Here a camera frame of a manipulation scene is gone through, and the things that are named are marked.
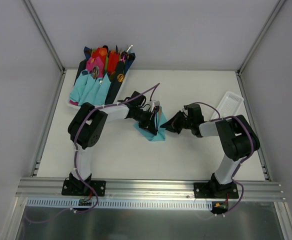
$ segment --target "teal cloth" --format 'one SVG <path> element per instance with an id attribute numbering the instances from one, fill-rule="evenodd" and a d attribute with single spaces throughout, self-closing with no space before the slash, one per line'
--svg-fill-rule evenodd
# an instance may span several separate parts
<path id="1" fill-rule="evenodd" d="M 69 99 L 72 100 L 74 103 L 79 104 L 89 76 L 90 74 L 88 73 L 87 69 L 81 71 L 80 75 L 78 76 L 75 85 L 71 93 L 69 94 Z"/>
<path id="2" fill-rule="evenodd" d="M 165 135 L 165 128 L 161 128 L 160 126 L 164 123 L 167 122 L 166 117 L 163 113 L 163 108 L 160 107 L 161 109 L 161 114 L 160 114 L 160 119 L 159 119 L 159 113 L 157 112 L 157 122 L 158 122 L 158 131 L 157 131 L 157 135 L 153 135 L 150 132 L 141 129 L 138 126 L 138 122 L 134 124 L 134 127 L 150 142 L 159 142 L 159 141 L 165 141 L 166 140 L 166 135 Z"/>
<path id="3" fill-rule="evenodd" d="M 110 79 L 109 79 L 109 77 L 107 76 L 107 73 L 106 73 L 106 75 L 104 76 L 104 78 L 103 78 L 103 80 L 101 82 L 99 90 L 98 90 L 98 92 L 96 94 L 96 98 L 95 98 L 95 101 L 94 101 L 93 105 L 100 106 L 100 105 L 105 104 L 105 100 L 106 100 L 106 97 L 107 97 L 107 94 L 108 94 L 108 90 L 110 89 L 110 86 L 111 86 L 111 81 L 110 81 Z"/>
<path id="4" fill-rule="evenodd" d="M 101 77 L 98 77 L 94 83 L 94 85 L 92 86 L 92 88 L 90 89 L 89 93 L 87 94 L 87 96 L 85 97 L 85 100 L 83 101 L 84 103 L 90 103 L 91 105 L 95 105 L 95 98 L 96 98 L 96 94 L 99 91 L 101 85 L 100 85 L 100 80 L 102 80 Z"/>
<path id="5" fill-rule="evenodd" d="M 92 75 L 89 74 L 88 78 L 87 78 L 85 89 L 82 92 L 82 95 L 80 96 L 80 101 L 78 102 L 78 106 L 81 106 L 84 103 L 87 103 L 86 97 L 88 96 L 90 91 L 93 89 L 95 83 L 97 83 L 97 81 L 92 77 Z"/>

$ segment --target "metal rail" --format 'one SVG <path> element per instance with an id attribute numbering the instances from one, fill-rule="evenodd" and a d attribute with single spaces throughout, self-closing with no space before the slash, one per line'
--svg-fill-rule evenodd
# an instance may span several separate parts
<path id="1" fill-rule="evenodd" d="M 63 197 L 61 195 L 64 178 L 24 177 L 20 180 L 17 197 Z M 193 199 L 193 183 L 206 182 L 195 180 L 126 180 L 94 179 L 106 181 L 106 199 L 131 200 L 189 200 Z M 282 186 L 278 182 L 242 181 L 244 185 L 244 202 L 285 202 Z M 216 199 L 203 198 L 206 201 Z"/>

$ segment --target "aluminum frame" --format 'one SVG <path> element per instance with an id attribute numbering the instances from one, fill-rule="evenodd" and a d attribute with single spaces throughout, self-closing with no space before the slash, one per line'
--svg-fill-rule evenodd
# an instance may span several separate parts
<path id="1" fill-rule="evenodd" d="M 246 68 L 247 64 L 251 60 L 252 56 L 254 55 L 256 50 L 258 49 L 258 47 L 261 44 L 262 40 L 264 39 L 267 31 L 271 27 L 272 23 L 274 22 L 275 18 L 277 17 L 278 13 L 281 11 L 281 9 L 282 9 L 282 7 L 283 7 L 283 5 L 285 4 L 286 1 L 287 0 L 278 0 L 277 1 L 276 5 L 272 9 L 269 17 L 267 18 L 265 24 L 262 26 L 257 38 L 255 39 L 254 43 L 252 44 L 250 50 L 248 51 L 244 61 L 242 62 L 241 66 L 240 66 L 240 68 L 238 70 L 239 76 L 242 75 L 242 72 L 244 71 L 244 69 Z"/>
<path id="2" fill-rule="evenodd" d="M 250 106 L 250 101 L 248 100 L 247 95 L 246 95 L 244 83 L 243 83 L 242 78 L 239 75 L 239 73 L 236 73 L 236 77 L 237 77 L 241 96 L 244 98 L 244 105 L 246 108 L 246 112 L 247 112 L 250 126 L 251 126 L 252 130 L 258 135 L 258 131 L 257 131 L 256 125 L 254 122 L 254 118 L 253 118 L 253 114 L 252 114 L 252 110 L 251 110 L 251 106 Z M 266 175 L 265 179 L 271 181 L 273 179 L 273 175 L 272 175 L 271 170 L 268 168 L 269 164 L 268 164 L 267 159 L 265 158 L 262 144 L 257 152 L 258 152 L 259 160 L 261 163 L 261 167 L 263 168 L 264 174 Z"/>
<path id="3" fill-rule="evenodd" d="M 64 178 L 23 177 L 20 180 L 17 197 L 64 197 L 61 195 Z M 106 199 L 132 200 L 193 200 L 219 201 L 224 199 L 195 198 L 193 183 L 203 180 L 128 180 L 102 179 L 106 181 Z M 284 202 L 286 201 L 282 186 L 270 181 L 241 181 L 244 185 L 243 202 Z"/>
<path id="4" fill-rule="evenodd" d="M 60 57 L 58 56 L 50 38 L 48 37 L 46 30 L 45 30 L 40 18 L 38 17 L 38 14 L 35 11 L 35 8 L 34 8 L 32 2 L 30 0 L 22 0 L 22 2 L 24 3 L 28 13 L 30 14 L 33 23 L 36 25 L 36 28 L 39 31 L 44 43 L 46 44 L 53 60 L 55 61 L 56 65 L 57 65 L 57 67 L 59 68 L 60 72 L 64 73 L 65 68 L 62 64 L 62 61 L 61 61 Z"/>

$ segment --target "white wall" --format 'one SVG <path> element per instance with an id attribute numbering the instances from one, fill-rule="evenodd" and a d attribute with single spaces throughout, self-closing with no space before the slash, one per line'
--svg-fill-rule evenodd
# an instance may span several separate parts
<path id="1" fill-rule="evenodd" d="M 292 213 L 292 0 L 243 73 L 244 87 L 275 181 Z"/>
<path id="2" fill-rule="evenodd" d="M 21 0 L 0 0 L 0 234 L 60 73 Z"/>
<path id="3" fill-rule="evenodd" d="M 133 68 L 237 70 L 277 0 L 32 0 L 65 67 L 134 45 Z"/>

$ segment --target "pink object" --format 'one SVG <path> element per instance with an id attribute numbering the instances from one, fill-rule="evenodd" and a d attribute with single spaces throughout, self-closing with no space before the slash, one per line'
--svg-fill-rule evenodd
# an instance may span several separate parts
<path id="1" fill-rule="evenodd" d="M 78 102 L 74 102 L 74 101 L 72 101 L 72 100 L 69 100 L 69 103 L 70 103 L 70 104 L 73 104 L 73 105 L 75 105 L 75 106 L 78 106 Z"/>
<path id="2" fill-rule="evenodd" d="M 91 72 L 94 68 L 97 69 L 97 76 L 93 78 L 102 78 L 103 77 L 103 70 L 104 70 L 104 63 L 102 62 L 101 58 L 98 56 L 95 59 L 90 57 L 86 63 L 86 69 Z"/>

